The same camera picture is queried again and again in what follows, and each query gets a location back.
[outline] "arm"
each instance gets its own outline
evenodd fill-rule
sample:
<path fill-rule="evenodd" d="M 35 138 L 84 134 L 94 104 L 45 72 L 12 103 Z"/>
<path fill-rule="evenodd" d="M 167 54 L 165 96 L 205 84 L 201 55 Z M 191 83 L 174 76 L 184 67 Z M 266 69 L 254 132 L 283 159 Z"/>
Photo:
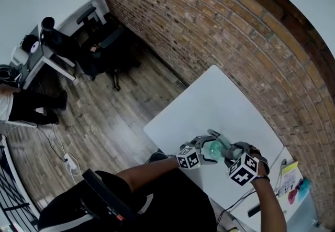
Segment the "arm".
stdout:
<path fill-rule="evenodd" d="M 20 92 L 20 91 L 21 89 L 18 89 L 16 87 L 0 85 L 0 94 L 10 94 L 10 93 Z"/>
<path fill-rule="evenodd" d="M 168 158 L 121 171 L 117 173 L 116 176 L 124 179 L 133 192 L 178 167 L 179 164 L 176 158 Z"/>
<path fill-rule="evenodd" d="M 259 162 L 258 175 L 266 175 L 262 162 Z M 267 179 L 252 182 L 260 200 L 261 232 L 286 232 L 286 221 L 276 195 Z"/>

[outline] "office chair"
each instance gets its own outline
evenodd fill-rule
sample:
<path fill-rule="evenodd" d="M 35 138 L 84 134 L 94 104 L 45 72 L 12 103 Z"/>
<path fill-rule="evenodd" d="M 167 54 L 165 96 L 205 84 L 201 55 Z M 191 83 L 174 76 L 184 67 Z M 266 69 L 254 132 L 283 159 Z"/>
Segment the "office chair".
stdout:
<path fill-rule="evenodd" d="M 89 8 L 76 21 L 77 24 L 84 23 L 88 34 L 81 47 L 74 38 L 55 30 L 51 17 L 42 21 L 40 40 L 55 54 L 76 61 L 91 80 L 106 72 L 112 79 L 113 90 L 119 91 L 118 73 L 140 65 L 129 51 L 133 45 L 132 33 L 121 24 L 111 22 L 93 31 L 88 17 L 95 10 L 95 7 Z"/>

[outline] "person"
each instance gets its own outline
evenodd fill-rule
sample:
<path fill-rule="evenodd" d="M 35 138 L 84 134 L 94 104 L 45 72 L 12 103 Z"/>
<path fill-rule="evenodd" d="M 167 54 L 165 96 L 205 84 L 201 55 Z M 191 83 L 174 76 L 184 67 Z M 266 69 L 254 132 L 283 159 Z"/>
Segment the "person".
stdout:
<path fill-rule="evenodd" d="M 60 108 L 64 111 L 67 100 L 66 91 L 61 92 L 59 97 L 53 98 L 33 91 L 0 85 L 0 120 L 21 120 L 41 125 L 57 124 L 58 117 L 54 112 L 47 111 L 44 115 L 35 109 Z"/>
<path fill-rule="evenodd" d="M 90 200 L 96 204 L 98 198 L 87 182 L 81 181 L 43 209 L 38 231 L 217 231 L 208 196 L 178 169 L 175 157 L 155 153 L 149 163 L 115 175 L 96 173 L 133 212 L 140 213 L 135 227 L 116 230 L 116 224 L 106 226 L 99 217 L 87 219 L 88 210 L 83 205 L 90 205 Z M 259 175 L 266 175 L 261 162 Z M 269 181 L 256 179 L 252 185 L 260 200 L 261 232 L 285 232 L 286 221 Z"/>

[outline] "red brick wall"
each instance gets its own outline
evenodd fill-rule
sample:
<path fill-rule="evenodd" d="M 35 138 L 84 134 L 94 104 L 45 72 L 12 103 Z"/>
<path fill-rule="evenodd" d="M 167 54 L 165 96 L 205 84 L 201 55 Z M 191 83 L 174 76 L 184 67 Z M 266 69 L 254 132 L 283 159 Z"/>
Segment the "red brick wall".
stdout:
<path fill-rule="evenodd" d="M 217 65 L 311 180 L 320 218 L 335 205 L 334 58 L 288 0 L 107 0 L 188 83 Z"/>

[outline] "white shirt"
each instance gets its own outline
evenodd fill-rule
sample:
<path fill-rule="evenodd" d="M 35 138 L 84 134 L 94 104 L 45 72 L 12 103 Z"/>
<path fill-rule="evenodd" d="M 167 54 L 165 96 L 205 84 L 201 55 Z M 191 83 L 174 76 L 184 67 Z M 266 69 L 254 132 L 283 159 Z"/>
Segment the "white shirt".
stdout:
<path fill-rule="evenodd" d="M 8 120 L 13 106 L 13 93 L 0 94 L 0 120 Z"/>

